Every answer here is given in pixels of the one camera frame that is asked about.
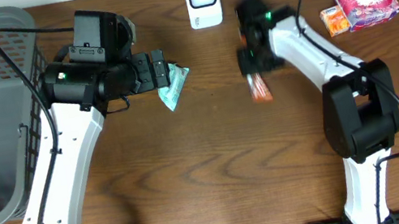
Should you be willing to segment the green wet wipes pack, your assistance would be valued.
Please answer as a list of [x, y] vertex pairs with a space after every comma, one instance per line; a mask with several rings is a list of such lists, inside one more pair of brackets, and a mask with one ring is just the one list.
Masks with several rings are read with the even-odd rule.
[[171, 79], [170, 86], [167, 86], [167, 88], [159, 88], [158, 95], [165, 106], [174, 112], [177, 108], [178, 100], [190, 69], [180, 67], [176, 63], [171, 63], [169, 65], [169, 70], [169, 77]]

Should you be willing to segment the red brown snack wrapper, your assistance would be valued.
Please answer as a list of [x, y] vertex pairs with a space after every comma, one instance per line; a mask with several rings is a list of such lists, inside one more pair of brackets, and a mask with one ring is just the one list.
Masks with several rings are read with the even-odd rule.
[[252, 100], [257, 102], [272, 101], [272, 94], [259, 73], [246, 75], [249, 91], [251, 91]]

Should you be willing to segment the orange pocket tissue pack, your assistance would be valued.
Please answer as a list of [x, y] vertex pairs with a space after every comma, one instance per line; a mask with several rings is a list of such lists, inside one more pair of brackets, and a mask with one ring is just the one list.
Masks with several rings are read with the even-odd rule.
[[345, 17], [345, 13], [343, 13], [343, 10], [339, 5], [321, 11], [320, 19], [325, 24], [331, 37], [349, 31], [351, 27], [350, 22]]

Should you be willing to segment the red purple tissue pack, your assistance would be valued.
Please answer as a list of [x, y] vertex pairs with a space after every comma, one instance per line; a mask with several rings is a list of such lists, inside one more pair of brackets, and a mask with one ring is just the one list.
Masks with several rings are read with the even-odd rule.
[[382, 24], [399, 13], [397, 0], [336, 0], [346, 19], [350, 31]]

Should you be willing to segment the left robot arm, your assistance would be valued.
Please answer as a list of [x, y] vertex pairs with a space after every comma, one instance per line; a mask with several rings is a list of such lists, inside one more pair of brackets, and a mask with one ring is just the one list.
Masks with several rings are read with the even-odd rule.
[[41, 145], [23, 224], [82, 224], [90, 160], [109, 102], [167, 88], [169, 73], [162, 50], [47, 66]]

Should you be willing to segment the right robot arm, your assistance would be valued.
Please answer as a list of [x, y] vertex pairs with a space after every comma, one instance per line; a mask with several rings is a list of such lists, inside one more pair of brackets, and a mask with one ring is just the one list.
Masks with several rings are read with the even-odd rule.
[[350, 56], [313, 30], [297, 9], [263, 0], [235, 7], [238, 64], [255, 97], [264, 72], [288, 63], [322, 94], [324, 136], [345, 167], [349, 224], [395, 224], [386, 201], [386, 166], [399, 132], [399, 106], [388, 66]]

